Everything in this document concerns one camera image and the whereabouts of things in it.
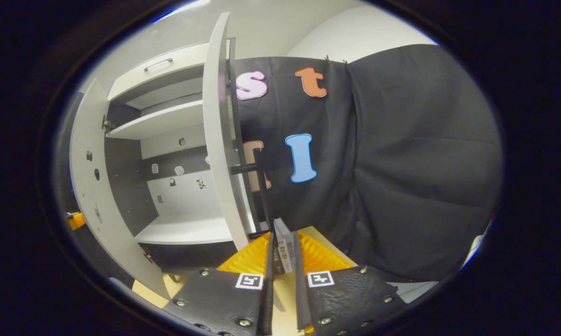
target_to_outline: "foam letter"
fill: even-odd
[[[323,74],[318,74],[314,68],[304,68],[295,72],[295,76],[301,77],[301,83],[303,84],[303,90],[306,94],[312,97],[323,97],[328,91],[326,89],[321,89],[317,85],[318,79],[324,79]]]
[[[237,98],[241,100],[259,98],[268,91],[266,83],[261,82],[265,76],[260,71],[245,72],[237,76]]]
[[[295,173],[291,176],[293,183],[309,181],[316,177],[317,172],[312,168],[312,156],[310,155],[310,134],[295,134],[288,136],[284,142],[291,147],[293,152],[293,166]]]
[[[253,157],[253,149],[256,148],[263,149],[263,142],[256,140],[256,141],[248,141],[243,143],[246,164],[255,163],[255,157]],[[259,191],[259,179],[257,179],[257,172],[248,172],[247,176],[249,177],[251,192],[255,193]],[[272,182],[266,179],[266,189],[270,189],[270,187],[272,187]]]

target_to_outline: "ceiling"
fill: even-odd
[[[236,38],[237,59],[286,56],[289,50],[327,19],[354,7],[359,0],[210,0],[163,18],[122,41],[97,64],[93,78],[108,88],[131,68],[184,45],[208,41],[218,17],[230,12],[227,36]]]

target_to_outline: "drawer handle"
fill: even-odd
[[[152,64],[152,65],[148,65],[148,66],[145,67],[144,72],[145,72],[145,71],[148,71],[148,69],[151,68],[152,66],[154,66],[154,65],[156,65],[156,64],[159,64],[159,63],[162,63],[162,62],[169,62],[169,63],[172,63],[172,59],[165,59],[165,60],[161,60],[160,62],[156,62],[156,63],[154,63],[154,64]]]

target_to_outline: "black cloth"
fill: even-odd
[[[324,75],[325,97],[304,92],[295,72],[307,67]],[[408,45],[348,65],[262,57],[235,70],[261,71],[268,85],[237,113],[242,140],[264,143],[274,217],[314,225],[347,252],[360,221],[370,247],[358,262],[395,279],[440,280],[461,266],[492,215],[503,162],[491,107],[446,51]],[[293,183],[284,140],[300,133],[312,135],[318,175]]]
[[[439,280],[483,233],[502,183],[495,116],[437,45],[408,45],[349,65],[357,106],[355,185],[372,232],[367,262]]]
[[[295,72],[313,67],[324,75],[322,98],[308,96]],[[237,60],[237,75],[261,71],[268,91],[261,98],[238,101],[243,142],[263,142],[263,167],[272,183],[268,206],[290,230],[314,225],[332,232],[341,217],[342,204],[353,183],[355,162],[355,111],[348,72],[342,63],[294,57],[261,57]],[[293,183],[291,148],[287,136],[308,133],[316,178]],[[264,220],[258,193],[254,202]]]

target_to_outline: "drawer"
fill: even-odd
[[[111,102],[125,103],[143,94],[203,76],[209,42],[170,51],[118,77],[108,93]],[[230,40],[227,40],[227,58]]]

